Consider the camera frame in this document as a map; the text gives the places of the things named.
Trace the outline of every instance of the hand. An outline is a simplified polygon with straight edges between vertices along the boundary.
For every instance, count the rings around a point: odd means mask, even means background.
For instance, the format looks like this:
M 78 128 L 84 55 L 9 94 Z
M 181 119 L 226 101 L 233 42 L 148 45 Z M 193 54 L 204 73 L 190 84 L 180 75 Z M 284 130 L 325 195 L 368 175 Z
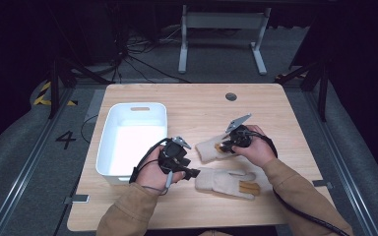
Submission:
M 147 157 L 144 163 L 148 163 L 152 160 L 157 160 L 160 154 L 160 151 L 164 146 L 156 147 L 152 153 Z M 179 180 L 183 179 L 185 172 L 175 172 L 173 173 L 172 183 L 177 183 Z M 140 170 L 140 173 L 137 177 L 136 183 L 146 188 L 153 194 L 160 195 L 162 190 L 165 188 L 165 182 L 167 180 L 167 175 L 164 174 L 160 167 L 158 166 L 158 161 L 153 161 L 147 164 L 144 168 Z
M 250 131 L 265 135 L 265 133 L 256 125 L 246 126 Z M 253 140 L 249 147 L 233 146 L 232 150 L 235 153 L 245 156 L 251 163 L 263 167 L 267 162 L 275 159 L 275 154 L 269 145 L 259 137 L 252 137 Z

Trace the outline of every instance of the white plastic bin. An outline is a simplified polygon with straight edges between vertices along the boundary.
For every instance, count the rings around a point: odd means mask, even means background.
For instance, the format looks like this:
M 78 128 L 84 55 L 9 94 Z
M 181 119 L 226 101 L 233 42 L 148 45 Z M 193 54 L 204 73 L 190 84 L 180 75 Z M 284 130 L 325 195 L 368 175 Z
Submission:
M 147 151 L 167 137 L 167 115 L 155 102 L 118 103 L 109 109 L 97 151 L 96 171 L 110 184 L 127 184 Z

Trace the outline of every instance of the glove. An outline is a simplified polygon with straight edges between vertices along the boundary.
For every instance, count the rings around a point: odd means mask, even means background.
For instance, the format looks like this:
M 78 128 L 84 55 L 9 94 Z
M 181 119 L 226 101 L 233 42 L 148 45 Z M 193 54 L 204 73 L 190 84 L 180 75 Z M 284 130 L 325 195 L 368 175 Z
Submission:
M 201 173 L 195 179 L 197 190 L 212 190 L 214 192 L 232 195 L 248 200 L 253 200 L 254 195 L 259 194 L 259 186 L 256 183 L 245 183 L 256 179 L 254 173 L 246 173 L 244 170 L 225 170 L 200 167 Z
M 228 140 L 228 138 L 228 134 L 223 134 L 195 145 L 196 150 L 201 156 L 201 161 L 206 162 L 214 160 L 216 158 L 222 159 L 237 155 L 235 153 L 221 152 L 220 149 L 217 147 L 217 145 Z

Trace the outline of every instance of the painted number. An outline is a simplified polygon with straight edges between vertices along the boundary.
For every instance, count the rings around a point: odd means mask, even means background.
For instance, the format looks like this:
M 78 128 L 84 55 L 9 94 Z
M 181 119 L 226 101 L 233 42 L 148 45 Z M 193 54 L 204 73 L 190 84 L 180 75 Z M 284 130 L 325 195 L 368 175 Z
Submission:
M 64 149 L 67 149 L 67 147 L 69 146 L 69 143 L 76 140 L 76 139 L 72 139 L 72 135 L 73 135 L 73 132 L 68 131 L 64 135 L 57 138 L 56 142 L 66 142 L 66 144 L 64 145 Z

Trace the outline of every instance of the beige jacket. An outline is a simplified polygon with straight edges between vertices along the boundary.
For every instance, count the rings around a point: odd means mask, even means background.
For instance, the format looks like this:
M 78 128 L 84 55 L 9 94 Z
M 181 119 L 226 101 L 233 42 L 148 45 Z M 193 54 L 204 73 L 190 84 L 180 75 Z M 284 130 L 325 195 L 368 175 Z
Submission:
M 312 184 L 278 159 L 263 167 L 276 192 L 291 206 L 335 225 L 353 235 L 350 225 Z M 131 184 L 100 220 L 96 235 L 144 235 L 155 211 L 158 196 Z M 337 235 L 283 209 L 293 235 Z

